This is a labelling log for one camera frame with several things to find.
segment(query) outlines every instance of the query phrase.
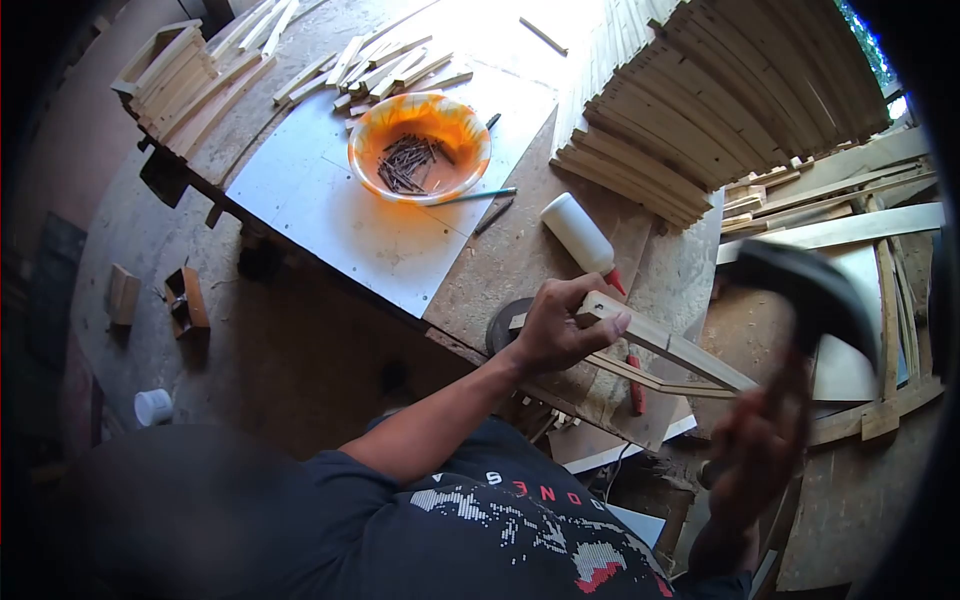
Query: white container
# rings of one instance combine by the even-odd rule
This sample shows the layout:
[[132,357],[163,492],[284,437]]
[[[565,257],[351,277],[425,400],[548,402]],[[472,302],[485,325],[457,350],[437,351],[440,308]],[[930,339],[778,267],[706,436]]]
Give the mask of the white container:
[[133,411],[140,424],[149,427],[172,418],[174,403],[167,391],[163,389],[137,392],[133,397]]
[[587,273],[599,273],[607,283],[626,296],[620,285],[620,273],[613,265],[613,246],[569,192],[563,192],[548,204],[540,213],[540,219],[553,231],[581,269]]

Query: workbench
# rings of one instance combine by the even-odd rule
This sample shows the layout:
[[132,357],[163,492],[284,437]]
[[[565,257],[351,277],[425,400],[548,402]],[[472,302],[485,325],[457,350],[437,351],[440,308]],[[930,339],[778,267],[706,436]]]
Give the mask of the workbench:
[[[228,189],[290,113],[289,108],[274,106],[273,94],[308,62],[342,50],[352,36],[373,31],[394,17],[384,14],[381,3],[374,0],[350,3],[350,27],[338,30],[338,17],[347,10],[343,4],[338,0],[303,3],[302,15],[295,17],[283,36],[276,53],[276,67],[236,103],[189,161],[184,162],[149,135],[146,137],[142,147],[150,145],[155,149],[141,178],[162,201],[176,207],[186,187],[193,186],[213,202],[206,218],[209,227],[226,212],[243,224],[245,244],[248,239],[269,240],[294,256],[316,260],[285,236],[283,229],[272,227],[231,198]],[[422,4],[423,0],[408,6],[392,3],[389,10],[403,15]],[[553,12],[563,12],[554,5],[549,6]],[[581,15],[587,14],[586,4],[576,6]],[[471,32],[465,34],[468,55],[487,66],[547,85],[554,91],[561,89],[563,58],[516,23],[512,15],[518,10],[525,9],[516,3],[485,3],[484,14],[471,23]],[[483,31],[487,22],[501,21],[502,29],[508,34],[519,37],[521,32],[526,32],[526,40],[503,45],[473,31]],[[586,28],[589,18],[580,22],[580,26]],[[229,25],[207,43],[207,48],[215,47],[228,30]],[[531,59],[530,54],[534,52],[536,55]],[[509,90],[504,90],[503,98],[504,102],[523,102]],[[486,328],[498,307],[533,296],[550,277],[573,278],[581,274],[539,219],[546,204],[570,191],[611,241],[616,266],[629,292],[626,303],[696,343],[713,279],[722,195],[714,194],[714,209],[695,226],[680,234],[667,233],[659,219],[641,205],[548,166],[555,116],[556,111],[542,124],[507,178],[507,186],[520,190],[514,205],[483,234],[469,238],[426,306],[422,319],[414,320],[415,325],[428,338],[474,365],[486,360]],[[376,301],[362,286],[356,287],[359,294],[366,293]],[[391,308],[389,303],[382,303]],[[401,311],[396,312],[401,318],[408,318]],[[612,352],[622,358],[626,349],[618,346]],[[665,379],[685,379],[683,369],[653,355],[645,355],[641,367]],[[636,418],[630,412],[629,402],[623,402],[629,396],[628,382],[608,372],[598,372],[596,367],[587,364],[544,377],[523,391],[629,442],[654,449],[660,446],[662,434],[657,437],[651,432],[662,432],[669,422],[689,415],[688,411],[685,415],[676,415],[674,399],[660,398],[660,394],[650,392],[648,405],[653,408]]]

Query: glue bottle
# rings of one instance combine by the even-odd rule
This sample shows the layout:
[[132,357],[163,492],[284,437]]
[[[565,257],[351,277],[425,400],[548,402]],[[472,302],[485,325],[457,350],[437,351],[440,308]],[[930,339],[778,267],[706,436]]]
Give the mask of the glue bottle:
[[613,246],[569,192],[563,192],[540,213],[564,248],[587,273],[599,273],[620,294],[627,295],[613,265]]

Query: plastic bowl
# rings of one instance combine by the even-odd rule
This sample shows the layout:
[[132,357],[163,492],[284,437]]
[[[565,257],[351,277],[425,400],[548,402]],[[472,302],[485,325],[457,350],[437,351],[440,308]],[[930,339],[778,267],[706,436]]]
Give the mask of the plastic bowl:
[[[398,194],[376,169],[383,149],[405,133],[430,135],[444,143],[454,165],[444,168],[436,191],[426,196]],[[443,94],[417,92],[388,98],[360,117],[347,144],[350,168],[373,194],[395,203],[439,204],[469,190],[490,164],[490,132],[468,107]]]

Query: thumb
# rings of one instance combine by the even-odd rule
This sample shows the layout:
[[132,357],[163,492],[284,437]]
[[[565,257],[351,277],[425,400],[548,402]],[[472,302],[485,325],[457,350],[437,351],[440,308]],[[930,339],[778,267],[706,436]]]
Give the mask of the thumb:
[[590,354],[611,346],[623,335],[630,325],[630,313],[622,312],[615,317],[607,317],[577,332],[580,350]]

